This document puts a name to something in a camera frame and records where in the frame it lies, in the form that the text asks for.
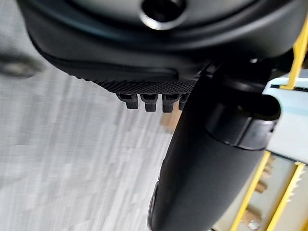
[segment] black handle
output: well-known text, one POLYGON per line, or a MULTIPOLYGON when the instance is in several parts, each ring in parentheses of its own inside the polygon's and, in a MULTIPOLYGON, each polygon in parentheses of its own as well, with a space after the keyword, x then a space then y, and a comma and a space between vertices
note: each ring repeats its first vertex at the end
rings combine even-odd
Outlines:
POLYGON ((151 201, 153 231, 204 231, 260 161, 280 116, 267 95, 201 78, 184 108, 151 201))

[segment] yellow frame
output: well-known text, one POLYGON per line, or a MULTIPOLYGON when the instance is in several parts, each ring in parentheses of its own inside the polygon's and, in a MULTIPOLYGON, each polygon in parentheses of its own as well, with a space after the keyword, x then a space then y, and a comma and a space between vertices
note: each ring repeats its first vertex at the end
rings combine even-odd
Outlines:
POLYGON ((284 192, 284 194, 282 195, 282 198, 277 206, 277 209, 275 210, 272 219, 270 220, 268 227, 266 228, 266 231, 273 231, 275 226, 277 225, 279 218, 282 215, 282 212, 284 211, 287 203, 288 203, 288 199, 291 196, 292 191, 294 190, 295 186, 297 185, 298 179, 300 178, 304 168, 305 168, 305 164, 300 163, 300 162, 296 162, 295 163, 296 167, 295 167, 295 172, 284 192))
POLYGON ((248 188, 246 196, 245 196, 245 198, 244 198, 244 200, 242 202, 242 205, 241 205, 241 207, 240 207, 240 209, 239 209, 239 211, 238 211, 238 213, 237 213, 237 215, 235 217, 235 220, 234 220, 234 222, 232 224, 232 227, 231 227, 230 231, 236 231, 237 230, 237 228, 238 228, 238 226, 240 224, 240 221, 242 219, 242 216, 243 216, 243 214, 244 214, 244 212, 245 212, 245 210, 246 210, 246 208, 247 208, 247 206, 249 204, 249 201, 250 201, 252 195, 254 194, 254 191, 255 191, 256 186, 257 186, 257 184, 259 182, 259 179, 260 179, 261 174, 262 174, 262 172, 264 170, 264 167, 265 167, 266 163, 269 160, 269 157, 270 157, 270 152, 265 151, 265 153, 263 155, 263 158, 262 158, 262 160, 261 160, 261 162, 260 162, 260 164, 259 164, 259 166, 257 168, 257 171, 256 171, 256 173, 254 175, 254 178, 252 179, 251 184, 250 184, 250 186, 248 188))

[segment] gray carpet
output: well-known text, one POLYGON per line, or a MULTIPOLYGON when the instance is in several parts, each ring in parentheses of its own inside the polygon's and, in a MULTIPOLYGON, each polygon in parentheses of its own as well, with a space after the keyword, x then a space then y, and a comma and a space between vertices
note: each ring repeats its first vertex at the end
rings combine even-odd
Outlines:
MULTIPOLYGON (((0 1, 0 53, 32 47, 13 0, 0 1)), ((158 112, 44 62, 0 76, 0 231, 146 231, 171 134, 158 112)))

